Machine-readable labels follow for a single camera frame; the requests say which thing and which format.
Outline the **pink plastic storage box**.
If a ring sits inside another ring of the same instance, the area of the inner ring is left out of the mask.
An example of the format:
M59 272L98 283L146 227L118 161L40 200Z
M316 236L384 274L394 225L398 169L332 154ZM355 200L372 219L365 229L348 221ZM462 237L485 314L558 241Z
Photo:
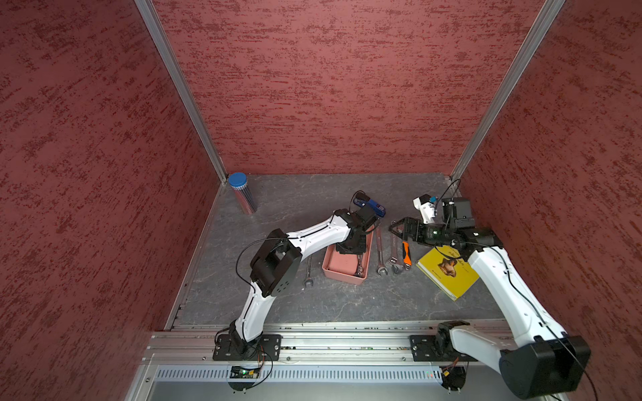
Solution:
M369 262L371 260L373 242L374 234L371 233L366 237L366 249L361 257L361 267L363 267L364 270L362 277L358 277L356 274L358 257L352 254L339 253L336 250L336 245L327 247L322 264L324 275L336 281L356 286L361 285L369 274Z

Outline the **long silver combination wrench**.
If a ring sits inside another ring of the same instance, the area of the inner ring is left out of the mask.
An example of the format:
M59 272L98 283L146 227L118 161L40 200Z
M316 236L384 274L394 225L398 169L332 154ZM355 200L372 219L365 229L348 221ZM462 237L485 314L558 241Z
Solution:
M378 258L376 273L379 277L383 277L383 276L387 276L389 272L387 270L385 259L384 259L382 231L380 227L377 227L374 231L376 235L376 247L377 247L377 258Z

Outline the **silver end wrench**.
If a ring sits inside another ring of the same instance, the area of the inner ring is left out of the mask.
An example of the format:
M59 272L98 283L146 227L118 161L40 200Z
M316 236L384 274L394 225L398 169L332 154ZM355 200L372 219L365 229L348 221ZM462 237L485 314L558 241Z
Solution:
M307 261L307 268L306 268L306 276L304 279L304 288L312 288L314 286L314 279L312 278L312 257L308 257L306 259Z

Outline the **orange handled adjustable wrench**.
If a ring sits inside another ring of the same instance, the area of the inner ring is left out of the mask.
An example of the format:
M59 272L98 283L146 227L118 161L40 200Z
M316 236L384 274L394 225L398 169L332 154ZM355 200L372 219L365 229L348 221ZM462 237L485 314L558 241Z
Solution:
M402 246L403 266L406 271L409 271L412 267L410 244L407 241L403 241Z

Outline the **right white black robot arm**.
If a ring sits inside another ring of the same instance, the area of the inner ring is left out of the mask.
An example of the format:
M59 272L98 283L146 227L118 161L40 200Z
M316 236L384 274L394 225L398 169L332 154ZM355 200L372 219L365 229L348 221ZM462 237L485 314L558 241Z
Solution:
M519 276L508 252L489 228L478 228L469 200L414 200L422 217L404 217L389 226L403 242L413 241L441 254L444 269L466 262L481 278L510 327L515 349L479 331L469 322L438 324L432 354L443 360L461 355L498 372L508 389L520 399L558 397L578 389L588 376L590 346L571 336L545 309ZM444 247L454 256L441 253Z

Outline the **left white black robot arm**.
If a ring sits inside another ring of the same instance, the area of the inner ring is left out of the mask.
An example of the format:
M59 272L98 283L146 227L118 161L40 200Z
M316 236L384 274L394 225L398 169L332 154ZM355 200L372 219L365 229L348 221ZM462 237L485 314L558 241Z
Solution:
M250 262L247 300L228 329L234 349L239 354L254 349L276 297L292 283L301 262L330 246L344 254L365 252L366 237L378 220L376 212L365 206L357 211L336 210L326 220L297 232L270 232Z

